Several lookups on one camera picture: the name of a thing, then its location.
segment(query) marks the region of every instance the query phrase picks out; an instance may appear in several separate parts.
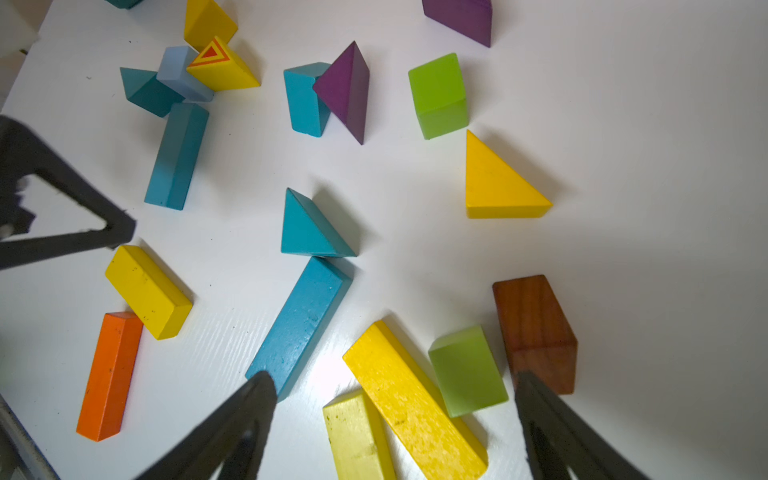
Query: orange rectangular block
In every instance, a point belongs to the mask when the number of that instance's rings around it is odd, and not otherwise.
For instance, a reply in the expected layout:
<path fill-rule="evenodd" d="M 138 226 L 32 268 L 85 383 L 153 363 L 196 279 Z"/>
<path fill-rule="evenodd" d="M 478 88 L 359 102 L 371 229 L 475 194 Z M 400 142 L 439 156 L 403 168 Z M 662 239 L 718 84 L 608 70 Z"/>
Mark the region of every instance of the orange rectangular block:
<path fill-rule="evenodd" d="M 77 428 L 94 442 L 120 431 L 142 328 L 133 313 L 104 315 Z"/>

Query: brown wooden block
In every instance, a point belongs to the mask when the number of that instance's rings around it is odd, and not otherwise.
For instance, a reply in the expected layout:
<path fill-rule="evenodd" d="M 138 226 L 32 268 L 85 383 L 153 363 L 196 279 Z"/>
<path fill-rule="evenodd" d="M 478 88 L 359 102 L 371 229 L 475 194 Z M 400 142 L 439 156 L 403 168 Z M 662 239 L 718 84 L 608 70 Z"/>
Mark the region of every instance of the brown wooden block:
<path fill-rule="evenodd" d="M 574 392 L 578 341 L 544 275 L 493 284 L 509 369 L 531 370 L 558 395 Z"/>

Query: white surface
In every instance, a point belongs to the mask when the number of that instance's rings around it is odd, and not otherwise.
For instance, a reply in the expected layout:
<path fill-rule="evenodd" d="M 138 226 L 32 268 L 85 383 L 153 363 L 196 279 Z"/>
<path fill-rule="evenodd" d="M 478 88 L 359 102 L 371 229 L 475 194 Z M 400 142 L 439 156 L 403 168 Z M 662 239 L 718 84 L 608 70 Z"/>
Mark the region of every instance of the white surface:
<path fill-rule="evenodd" d="M 5 105 L 138 219 L 136 243 L 195 297 L 178 337 L 144 333 L 122 432 L 96 444 L 74 429 L 101 318 L 124 308 L 112 252 L 0 273 L 0 392 L 62 478 L 133 477 L 244 381 L 306 263 L 280 253 L 286 187 L 362 252 L 260 478 L 335 478 L 321 407 L 355 385 L 341 355 L 372 322 L 393 312 L 420 360 L 481 323 L 503 365 L 491 284 L 536 273 L 580 342 L 566 401 L 620 452 L 652 478 L 764 474 L 768 2 L 497 0 L 490 50 L 418 0 L 224 6 L 263 86 L 208 106 L 182 212 L 142 203 L 164 120 L 125 100 L 118 68 L 182 44 L 183 0 L 57 0 Z M 352 40 L 371 69 L 366 144 L 333 118 L 321 139 L 292 132 L 282 70 Z M 554 201 L 544 218 L 465 218 L 465 133 L 424 141 L 406 74 L 452 51 L 470 128 Z M 33 233 L 90 225 L 61 199 L 33 185 Z M 514 404 L 475 418 L 485 478 L 529 478 Z M 421 478 L 395 451 L 401 478 Z"/>

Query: lime yellow block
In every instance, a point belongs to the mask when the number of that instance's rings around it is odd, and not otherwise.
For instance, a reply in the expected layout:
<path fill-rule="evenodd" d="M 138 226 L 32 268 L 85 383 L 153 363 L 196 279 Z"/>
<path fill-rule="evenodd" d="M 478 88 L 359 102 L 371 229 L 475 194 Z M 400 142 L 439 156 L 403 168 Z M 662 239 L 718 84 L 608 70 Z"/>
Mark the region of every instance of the lime yellow block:
<path fill-rule="evenodd" d="M 339 480 L 395 480 L 384 422 L 362 391 L 323 408 Z"/>
<path fill-rule="evenodd" d="M 539 218 L 547 200 L 467 130 L 467 217 Z"/>
<path fill-rule="evenodd" d="M 248 65 L 218 37 L 189 64 L 187 71 L 213 91 L 260 85 Z"/>
<path fill-rule="evenodd" d="M 346 365 L 428 480 L 475 480 L 488 453 L 383 321 L 344 354 Z"/>
<path fill-rule="evenodd" d="M 176 336 L 192 310 L 192 302 L 140 247 L 119 247 L 107 278 L 158 340 Z"/>
<path fill-rule="evenodd" d="M 187 0 L 184 40 L 197 51 L 205 48 L 217 35 L 229 42 L 237 24 L 214 0 Z"/>

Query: green cube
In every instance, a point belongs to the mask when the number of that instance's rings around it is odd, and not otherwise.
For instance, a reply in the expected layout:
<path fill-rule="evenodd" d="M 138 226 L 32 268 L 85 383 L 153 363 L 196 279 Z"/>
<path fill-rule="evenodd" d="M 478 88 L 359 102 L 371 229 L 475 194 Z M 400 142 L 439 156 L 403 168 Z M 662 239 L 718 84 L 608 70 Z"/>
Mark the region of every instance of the green cube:
<path fill-rule="evenodd" d="M 426 140 L 469 125 L 467 94 L 455 53 L 414 68 L 408 78 Z"/>
<path fill-rule="evenodd" d="M 429 359 L 451 418 L 509 400 L 480 326 L 437 339 Z"/>

